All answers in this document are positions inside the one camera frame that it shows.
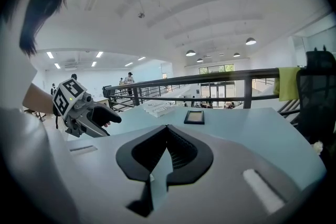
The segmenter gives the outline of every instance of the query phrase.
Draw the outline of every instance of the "yellow cloth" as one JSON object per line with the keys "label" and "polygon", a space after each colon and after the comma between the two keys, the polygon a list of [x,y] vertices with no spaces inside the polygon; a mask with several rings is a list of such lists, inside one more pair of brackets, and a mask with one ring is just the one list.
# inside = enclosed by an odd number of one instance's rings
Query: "yellow cloth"
{"label": "yellow cloth", "polygon": [[289,101],[299,99],[296,74],[299,67],[279,68],[279,79],[274,81],[273,93],[279,95],[279,101]]}

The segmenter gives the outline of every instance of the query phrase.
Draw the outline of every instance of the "doorway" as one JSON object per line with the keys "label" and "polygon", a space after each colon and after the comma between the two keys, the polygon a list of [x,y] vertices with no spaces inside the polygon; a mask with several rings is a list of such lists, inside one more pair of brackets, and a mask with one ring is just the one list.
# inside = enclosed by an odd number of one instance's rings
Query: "doorway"
{"label": "doorway", "polygon": [[[225,98],[225,97],[235,97],[235,82],[217,82],[217,83],[205,83],[201,84],[201,96],[206,98],[210,96],[211,98]],[[213,102],[214,108],[223,108],[227,102],[216,101]]]}

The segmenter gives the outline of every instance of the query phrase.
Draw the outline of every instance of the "white ceiling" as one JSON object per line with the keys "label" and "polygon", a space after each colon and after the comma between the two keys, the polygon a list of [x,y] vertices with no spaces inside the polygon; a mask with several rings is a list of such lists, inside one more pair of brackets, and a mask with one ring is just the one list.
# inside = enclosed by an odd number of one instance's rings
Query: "white ceiling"
{"label": "white ceiling", "polygon": [[[98,51],[53,51],[53,59],[50,59],[46,52],[39,52],[32,57],[32,61],[39,68],[43,70],[56,70],[54,63],[58,63],[62,70],[64,69],[124,69],[129,70],[150,59],[145,58],[140,61],[139,56],[114,54],[105,52],[100,58],[97,58]],[[92,63],[96,61],[95,67],[91,67]],[[126,64],[132,62],[133,64],[125,67]]]}
{"label": "white ceiling", "polygon": [[[325,0],[67,0],[37,35],[38,50],[104,51],[194,65],[249,57],[302,28],[329,6]],[[246,46],[248,37],[257,44]],[[185,57],[193,49],[194,57]]]}

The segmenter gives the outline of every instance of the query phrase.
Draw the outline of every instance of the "light blue tabletop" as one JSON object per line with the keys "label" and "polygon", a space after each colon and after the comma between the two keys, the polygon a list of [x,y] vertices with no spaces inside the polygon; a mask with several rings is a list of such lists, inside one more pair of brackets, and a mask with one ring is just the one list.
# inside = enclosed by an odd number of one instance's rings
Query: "light blue tabletop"
{"label": "light blue tabletop", "polygon": [[[204,110],[204,125],[184,124],[188,110]],[[156,118],[141,106],[119,114],[121,123],[111,123],[110,135],[122,134],[154,125],[173,124],[243,144],[282,169],[304,189],[320,180],[326,169],[305,138],[271,108],[219,110],[183,108]]]}

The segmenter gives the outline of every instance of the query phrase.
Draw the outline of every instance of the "white cube with marker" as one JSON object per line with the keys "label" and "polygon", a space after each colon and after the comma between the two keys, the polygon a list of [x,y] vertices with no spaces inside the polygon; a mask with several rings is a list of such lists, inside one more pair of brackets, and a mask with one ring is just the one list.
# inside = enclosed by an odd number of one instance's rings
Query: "white cube with marker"
{"label": "white cube with marker", "polygon": [[59,84],[53,102],[63,119],[75,103],[83,98],[86,91],[87,89],[73,78]]}

